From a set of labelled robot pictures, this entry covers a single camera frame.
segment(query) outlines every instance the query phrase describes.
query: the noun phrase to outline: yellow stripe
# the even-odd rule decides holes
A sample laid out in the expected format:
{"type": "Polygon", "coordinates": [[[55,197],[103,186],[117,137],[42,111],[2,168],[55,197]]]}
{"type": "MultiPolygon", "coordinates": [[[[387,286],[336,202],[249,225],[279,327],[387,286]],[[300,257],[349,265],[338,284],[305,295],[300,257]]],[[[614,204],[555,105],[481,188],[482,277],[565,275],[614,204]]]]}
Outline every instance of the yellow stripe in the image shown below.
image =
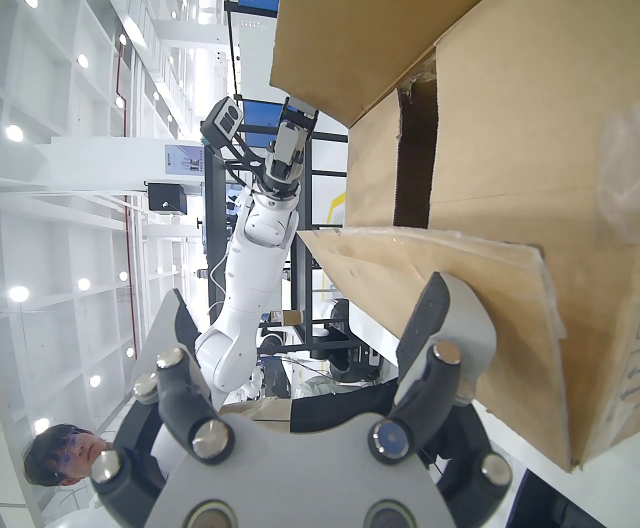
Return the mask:
{"type": "MultiPolygon", "coordinates": [[[[333,210],[338,207],[339,205],[342,205],[344,203],[344,199],[347,197],[347,193],[344,192],[341,195],[336,196],[332,201],[331,201],[331,207],[329,207],[329,214],[326,217],[326,222],[327,223],[331,223],[331,217],[333,216],[333,210]]],[[[326,273],[323,271],[322,272],[322,289],[324,289],[324,278],[326,277],[326,273]]],[[[322,292],[322,301],[324,302],[324,292],[322,292]]]]}

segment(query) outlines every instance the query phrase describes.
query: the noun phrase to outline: rubber gripper pad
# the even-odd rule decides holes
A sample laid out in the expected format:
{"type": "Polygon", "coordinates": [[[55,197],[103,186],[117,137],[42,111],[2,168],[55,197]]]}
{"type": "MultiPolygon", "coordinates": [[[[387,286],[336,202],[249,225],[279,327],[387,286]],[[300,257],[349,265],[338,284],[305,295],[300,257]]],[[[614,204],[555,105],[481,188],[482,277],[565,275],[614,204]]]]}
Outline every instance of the rubber gripper pad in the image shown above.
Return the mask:
{"type": "Polygon", "coordinates": [[[440,273],[435,271],[422,290],[398,343],[398,384],[402,382],[430,336],[441,329],[449,311],[449,302],[449,288],[440,273]]]}

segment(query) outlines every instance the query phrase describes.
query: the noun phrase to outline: glasses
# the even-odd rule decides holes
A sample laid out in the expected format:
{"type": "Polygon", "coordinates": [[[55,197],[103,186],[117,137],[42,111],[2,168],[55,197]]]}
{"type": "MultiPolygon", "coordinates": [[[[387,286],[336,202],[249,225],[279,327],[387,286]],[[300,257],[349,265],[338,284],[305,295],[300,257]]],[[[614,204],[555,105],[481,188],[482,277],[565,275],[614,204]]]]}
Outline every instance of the glasses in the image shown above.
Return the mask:
{"type": "Polygon", "coordinates": [[[67,439],[64,443],[64,451],[62,455],[58,458],[58,474],[67,474],[68,469],[71,466],[71,461],[73,460],[72,455],[68,452],[69,449],[73,449],[78,445],[79,439],[78,435],[81,432],[78,429],[71,429],[71,432],[67,435],[67,439]]]}

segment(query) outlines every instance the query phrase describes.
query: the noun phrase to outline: cardboard box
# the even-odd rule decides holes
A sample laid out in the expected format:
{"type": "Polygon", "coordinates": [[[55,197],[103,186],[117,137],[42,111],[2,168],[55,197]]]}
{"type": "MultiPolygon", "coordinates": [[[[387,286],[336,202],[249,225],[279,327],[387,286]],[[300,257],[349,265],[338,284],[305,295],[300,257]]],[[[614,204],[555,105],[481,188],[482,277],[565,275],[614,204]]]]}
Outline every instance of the cardboard box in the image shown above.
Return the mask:
{"type": "Polygon", "coordinates": [[[304,235],[332,281],[399,337],[411,289],[457,272],[498,329],[478,400],[569,469],[640,429],[640,3],[476,3],[281,0],[272,83],[350,126],[346,226],[368,230],[304,235]],[[398,249],[391,226],[429,231],[398,249]],[[469,267],[489,241],[540,252],[535,308],[505,299],[546,272],[469,267]]]}

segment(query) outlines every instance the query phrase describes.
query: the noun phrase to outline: black hair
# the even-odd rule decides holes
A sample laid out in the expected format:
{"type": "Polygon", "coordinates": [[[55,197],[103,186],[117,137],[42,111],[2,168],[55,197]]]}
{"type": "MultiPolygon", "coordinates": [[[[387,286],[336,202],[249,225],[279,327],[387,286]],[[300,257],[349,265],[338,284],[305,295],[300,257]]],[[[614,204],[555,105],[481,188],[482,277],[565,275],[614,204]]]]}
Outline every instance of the black hair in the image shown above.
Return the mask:
{"type": "Polygon", "coordinates": [[[67,476],[56,470],[58,453],[64,449],[69,434],[89,433],[85,429],[70,424],[50,427],[36,436],[22,455],[24,476],[31,484],[39,486],[59,486],[67,476]]]}

